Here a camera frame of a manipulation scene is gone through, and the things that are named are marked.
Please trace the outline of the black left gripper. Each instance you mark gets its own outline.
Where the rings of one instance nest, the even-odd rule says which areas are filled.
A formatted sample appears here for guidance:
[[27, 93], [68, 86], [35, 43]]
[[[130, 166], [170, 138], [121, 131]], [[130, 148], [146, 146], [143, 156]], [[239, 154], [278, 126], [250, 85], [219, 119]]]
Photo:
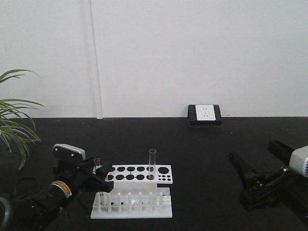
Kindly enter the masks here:
[[90, 157], [79, 163], [59, 160], [54, 167], [53, 186], [63, 193], [106, 192], [110, 193], [114, 188], [113, 181], [106, 181], [111, 171], [111, 161], [100, 161], [99, 168], [94, 167], [94, 158]]

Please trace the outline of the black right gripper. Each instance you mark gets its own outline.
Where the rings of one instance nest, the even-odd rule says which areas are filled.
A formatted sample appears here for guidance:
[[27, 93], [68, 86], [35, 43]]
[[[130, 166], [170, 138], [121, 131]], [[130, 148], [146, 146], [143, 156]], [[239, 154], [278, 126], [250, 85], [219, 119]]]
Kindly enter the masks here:
[[[278, 140], [270, 140], [268, 151], [288, 166], [294, 149]], [[297, 177], [295, 173], [282, 169], [269, 176], [257, 173], [237, 152], [230, 153], [229, 162], [243, 183], [244, 189], [240, 192], [239, 202], [247, 211], [277, 207], [283, 188]]]

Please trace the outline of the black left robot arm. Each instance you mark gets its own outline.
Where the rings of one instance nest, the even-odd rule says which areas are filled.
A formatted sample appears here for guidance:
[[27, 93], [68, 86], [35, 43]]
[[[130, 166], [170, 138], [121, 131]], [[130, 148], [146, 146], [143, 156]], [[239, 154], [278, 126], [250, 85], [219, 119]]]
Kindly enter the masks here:
[[95, 168], [92, 157], [77, 163], [58, 161], [52, 183], [33, 196], [0, 199], [0, 229], [2, 231], [43, 231], [62, 208], [67, 207], [80, 193], [111, 192], [113, 181], [106, 177], [112, 163], [106, 161]]

